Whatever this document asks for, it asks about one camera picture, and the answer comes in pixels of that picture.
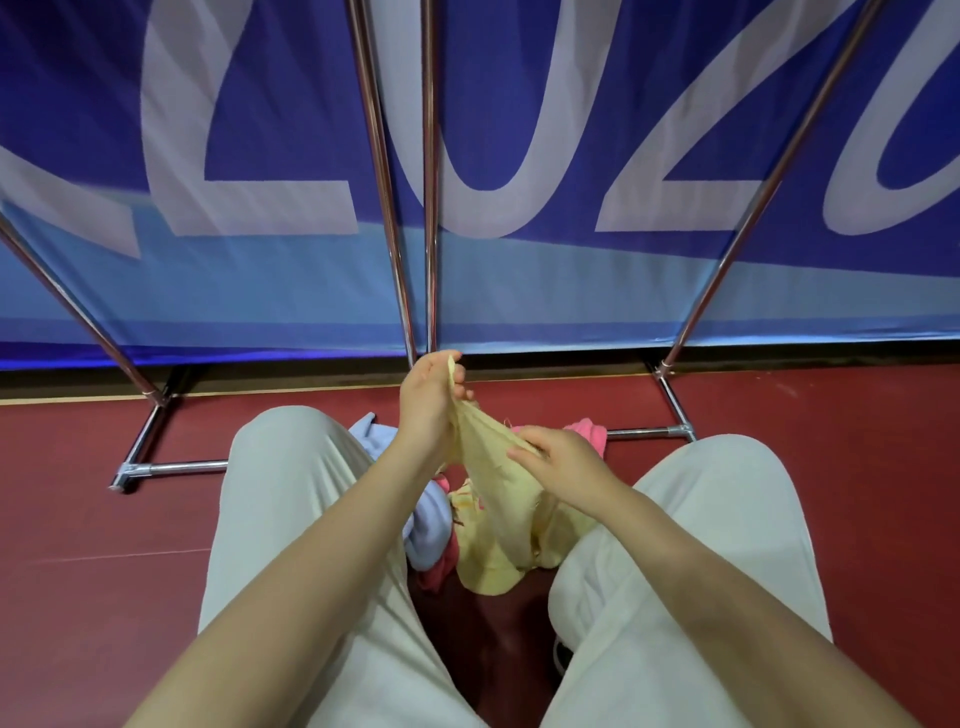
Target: yellow cloth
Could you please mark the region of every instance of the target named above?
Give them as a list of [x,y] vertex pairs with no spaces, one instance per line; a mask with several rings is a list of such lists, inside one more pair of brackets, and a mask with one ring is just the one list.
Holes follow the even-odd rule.
[[[448,368],[452,389],[452,357]],[[460,522],[454,523],[460,545],[457,574],[472,592],[504,594],[529,569],[559,566],[595,521],[557,501],[509,459],[510,447],[537,450],[477,404],[454,399],[451,419],[456,438],[447,461],[463,463],[469,475],[450,495]]]

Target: light blue cloth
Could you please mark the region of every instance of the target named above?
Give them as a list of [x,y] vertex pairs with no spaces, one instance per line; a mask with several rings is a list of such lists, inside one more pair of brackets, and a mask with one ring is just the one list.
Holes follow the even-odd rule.
[[[372,412],[360,418],[349,433],[376,460],[396,437],[396,427],[377,425]],[[453,532],[453,512],[446,493],[433,480],[426,484],[414,512],[403,525],[403,550],[417,571],[429,571],[440,561],[450,534]]]

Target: maroon floor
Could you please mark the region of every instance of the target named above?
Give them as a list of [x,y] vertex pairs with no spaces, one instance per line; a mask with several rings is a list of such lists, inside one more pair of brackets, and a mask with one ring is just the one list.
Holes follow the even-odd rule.
[[[797,484],[837,643],[930,726],[960,695],[960,367],[684,376],[701,436],[741,432],[776,451]],[[662,425],[643,378],[481,383],[512,424]],[[306,403],[350,424],[396,420],[396,390],[189,400],[159,457],[226,456],[267,407]],[[107,492],[146,414],[140,401],[0,407],[0,725],[119,725],[196,628],[219,477]],[[676,444],[613,443],[633,481]],[[535,573],[503,597],[455,580],[416,595],[458,687],[493,725],[536,725],[556,687]]]

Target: light gray trousers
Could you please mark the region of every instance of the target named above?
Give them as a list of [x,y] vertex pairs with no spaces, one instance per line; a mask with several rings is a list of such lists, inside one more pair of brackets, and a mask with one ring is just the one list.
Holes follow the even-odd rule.
[[[370,463],[343,427],[309,407],[271,409],[241,428],[220,496],[200,629]],[[768,448],[737,435],[708,438],[672,453],[635,488],[830,637],[803,511]],[[561,565],[549,614],[575,656],[542,725],[746,725],[605,528],[587,534]],[[366,614],[294,724],[483,725],[423,632],[399,535]]]

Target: leg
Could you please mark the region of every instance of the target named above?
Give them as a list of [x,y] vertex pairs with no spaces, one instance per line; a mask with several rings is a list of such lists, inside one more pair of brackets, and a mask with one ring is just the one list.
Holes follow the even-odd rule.
[[[370,466],[359,443],[309,407],[268,410],[237,433],[220,495],[200,629]],[[480,725],[427,639],[397,534],[364,616],[294,725]]]
[[[634,486],[826,637],[827,606],[793,483],[756,440],[687,445]],[[544,725],[747,725],[607,529],[567,557],[550,619],[574,650]]]

